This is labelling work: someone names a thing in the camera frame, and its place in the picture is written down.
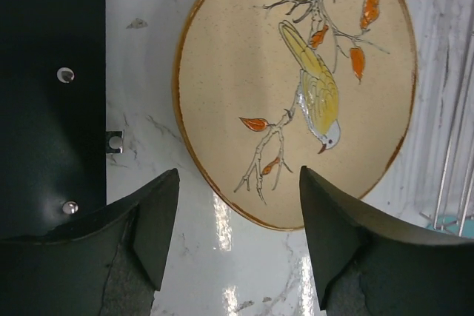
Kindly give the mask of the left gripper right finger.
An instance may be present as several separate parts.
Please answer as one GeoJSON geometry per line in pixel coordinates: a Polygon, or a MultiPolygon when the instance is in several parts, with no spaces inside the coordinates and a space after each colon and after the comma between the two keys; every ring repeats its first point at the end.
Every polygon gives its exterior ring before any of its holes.
{"type": "Polygon", "coordinates": [[[471,315],[473,241],[407,223],[302,167],[301,210],[327,315],[471,315]]]}

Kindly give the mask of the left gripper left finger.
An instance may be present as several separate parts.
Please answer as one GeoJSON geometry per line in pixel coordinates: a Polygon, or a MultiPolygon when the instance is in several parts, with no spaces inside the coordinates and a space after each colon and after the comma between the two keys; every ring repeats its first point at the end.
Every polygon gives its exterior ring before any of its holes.
{"type": "Polygon", "coordinates": [[[149,315],[178,206],[177,169],[46,235],[1,240],[3,315],[149,315]]]}

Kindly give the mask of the beige bird plate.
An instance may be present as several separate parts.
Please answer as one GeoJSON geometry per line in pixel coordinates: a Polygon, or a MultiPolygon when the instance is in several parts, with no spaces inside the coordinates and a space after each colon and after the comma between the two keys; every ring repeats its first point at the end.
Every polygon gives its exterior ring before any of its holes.
{"type": "Polygon", "coordinates": [[[405,0],[196,0],[173,109],[217,196],[295,231],[301,166],[358,199],[381,180],[407,136],[417,75],[405,0]]]}

